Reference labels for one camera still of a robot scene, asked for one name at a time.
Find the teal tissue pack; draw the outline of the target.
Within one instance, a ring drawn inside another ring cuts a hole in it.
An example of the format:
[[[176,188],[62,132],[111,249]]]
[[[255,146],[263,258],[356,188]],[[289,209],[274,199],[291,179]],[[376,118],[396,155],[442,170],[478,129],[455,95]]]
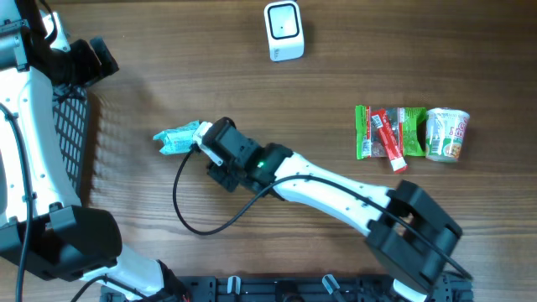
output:
[[[163,130],[155,134],[153,140],[163,143],[159,150],[163,155],[187,154],[191,151],[193,135],[199,126],[199,121],[192,121],[178,128]]]

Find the red snack stick packet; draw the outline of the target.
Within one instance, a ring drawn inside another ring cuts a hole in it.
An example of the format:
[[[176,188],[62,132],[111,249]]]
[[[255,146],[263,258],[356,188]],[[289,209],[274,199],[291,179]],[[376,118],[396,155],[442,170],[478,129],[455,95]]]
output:
[[[403,153],[399,148],[397,138],[395,137],[386,111],[384,109],[379,109],[372,112],[371,122],[376,128],[378,136],[381,138],[385,153],[388,156],[394,173],[398,174],[404,172],[408,165],[406,164]]]

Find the green gummy candy bag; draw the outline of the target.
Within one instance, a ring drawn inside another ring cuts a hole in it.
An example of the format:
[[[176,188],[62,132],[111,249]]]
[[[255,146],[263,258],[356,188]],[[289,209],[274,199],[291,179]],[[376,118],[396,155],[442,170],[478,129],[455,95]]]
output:
[[[355,125],[357,159],[385,157],[383,141],[373,126],[372,112],[380,107],[357,105]],[[424,107],[385,107],[396,141],[404,156],[423,157],[425,151],[419,141],[419,126],[425,122]]]

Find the instant noodle cup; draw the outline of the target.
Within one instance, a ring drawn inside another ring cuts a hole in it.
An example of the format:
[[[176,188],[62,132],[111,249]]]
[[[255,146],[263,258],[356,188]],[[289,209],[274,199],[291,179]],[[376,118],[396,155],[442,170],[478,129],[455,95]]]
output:
[[[433,108],[426,112],[425,157],[435,162],[457,162],[470,115],[451,108]]]

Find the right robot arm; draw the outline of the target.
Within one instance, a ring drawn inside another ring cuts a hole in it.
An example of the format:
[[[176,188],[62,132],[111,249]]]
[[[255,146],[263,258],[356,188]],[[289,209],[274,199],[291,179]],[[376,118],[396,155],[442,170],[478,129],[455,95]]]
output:
[[[194,142],[211,160],[208,174],[228,191],[239,185],[256,198],[272,195],[313,207],[362,233],[407,301],[437,293],[462,235],[459,225],[418,185],[368,185],[312,164],[283,145],[260,146],[223,117],[203,122]]]

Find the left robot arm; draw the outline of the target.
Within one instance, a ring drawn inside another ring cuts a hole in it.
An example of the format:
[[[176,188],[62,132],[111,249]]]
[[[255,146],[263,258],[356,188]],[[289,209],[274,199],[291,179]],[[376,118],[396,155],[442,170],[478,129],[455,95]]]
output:
[[[86,89],[118,65],[103,39],[70,42],[44,1],[1,4],[1,255],[26,273],[100,283],[129,301],[187,301],[159,260],[123,243],[108,211],[81,203],[72,180],[81,159]]]

